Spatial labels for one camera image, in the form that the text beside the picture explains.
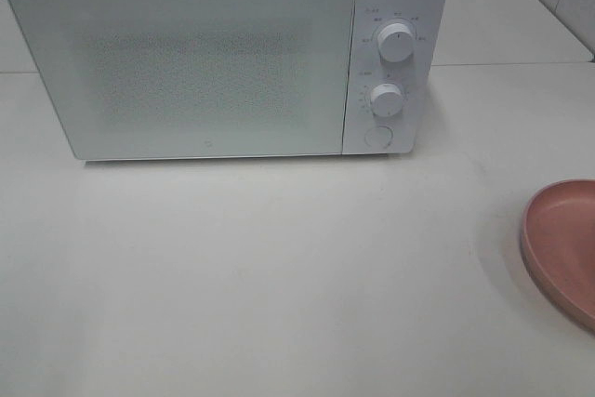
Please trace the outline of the round door release button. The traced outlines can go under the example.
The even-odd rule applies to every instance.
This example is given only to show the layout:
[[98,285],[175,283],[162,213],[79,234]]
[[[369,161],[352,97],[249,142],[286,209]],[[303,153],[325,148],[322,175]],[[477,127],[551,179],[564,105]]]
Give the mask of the round door release button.
[[374,152],[385,152],[391,145],[393,132],[389,127],[376,126],[365,132],[364,142]]

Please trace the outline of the pink round plate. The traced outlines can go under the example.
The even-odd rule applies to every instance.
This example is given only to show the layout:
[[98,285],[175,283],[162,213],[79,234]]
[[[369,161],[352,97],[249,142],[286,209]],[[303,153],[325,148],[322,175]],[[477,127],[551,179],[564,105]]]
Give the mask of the pink round plate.
[[548,301],[594,332],[594,181],[566,179],[536,192],[520,226],[524,267]]

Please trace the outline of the white microwave door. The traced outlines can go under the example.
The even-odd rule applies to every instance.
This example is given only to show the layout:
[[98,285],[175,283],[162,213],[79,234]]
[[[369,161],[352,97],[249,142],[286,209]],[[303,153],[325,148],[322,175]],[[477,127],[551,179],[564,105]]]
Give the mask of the white microwave door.
[[341,151],[353,0],[8,0],[75,157]]

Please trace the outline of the upper white power knob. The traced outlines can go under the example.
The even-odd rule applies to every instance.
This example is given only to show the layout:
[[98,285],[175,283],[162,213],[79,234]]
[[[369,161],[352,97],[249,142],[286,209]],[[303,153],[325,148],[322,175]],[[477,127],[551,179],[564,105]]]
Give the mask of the upper white power knob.
[[412,26],[403,21],[382,26],[377,32],[377,48],[386,62],[398,63],[414,53],[416,34]]

